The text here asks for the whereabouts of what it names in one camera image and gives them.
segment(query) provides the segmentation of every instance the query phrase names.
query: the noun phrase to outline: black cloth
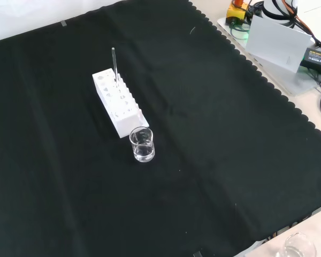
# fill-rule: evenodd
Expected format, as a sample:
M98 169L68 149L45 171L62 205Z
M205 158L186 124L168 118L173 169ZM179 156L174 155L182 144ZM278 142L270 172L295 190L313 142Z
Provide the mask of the black cloth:
M233 256L321 206L321 135L187 1L66 23L0 41L0 256ZM111 47L150 163L96 94Z

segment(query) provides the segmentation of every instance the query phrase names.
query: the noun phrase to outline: black power adapter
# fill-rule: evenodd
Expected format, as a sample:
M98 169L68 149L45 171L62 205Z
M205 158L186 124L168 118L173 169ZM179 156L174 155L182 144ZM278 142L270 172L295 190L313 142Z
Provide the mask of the black power adapter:
M321 52L307 48L304 54L304 59L300 65L321 73Z

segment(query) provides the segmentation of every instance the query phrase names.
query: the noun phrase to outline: orange device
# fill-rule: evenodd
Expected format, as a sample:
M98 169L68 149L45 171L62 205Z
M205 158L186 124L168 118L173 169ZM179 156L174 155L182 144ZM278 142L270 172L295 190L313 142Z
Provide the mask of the orange device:
M246 11L235 6L246 10L248 4L244 3L243 0L232 0L227 10L226 24L242 25L245 19Z

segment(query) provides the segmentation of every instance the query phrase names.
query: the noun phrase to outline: water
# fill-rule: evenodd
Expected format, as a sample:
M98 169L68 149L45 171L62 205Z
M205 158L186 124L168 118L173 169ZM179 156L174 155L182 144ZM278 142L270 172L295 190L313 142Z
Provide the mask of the water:
M304 256L303 253L299 249L293 246L286 246L285 247L285 257L309 257L309 256Z
M155 156L155 146L139 145L133 147L133 154L139 162L149 162Z

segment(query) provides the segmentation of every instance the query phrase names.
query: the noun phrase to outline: white card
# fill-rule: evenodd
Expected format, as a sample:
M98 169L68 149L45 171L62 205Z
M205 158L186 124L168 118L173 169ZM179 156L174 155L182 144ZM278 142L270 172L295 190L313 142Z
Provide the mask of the white card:
M246 51L297 72L311 36L271 20L253 16Z

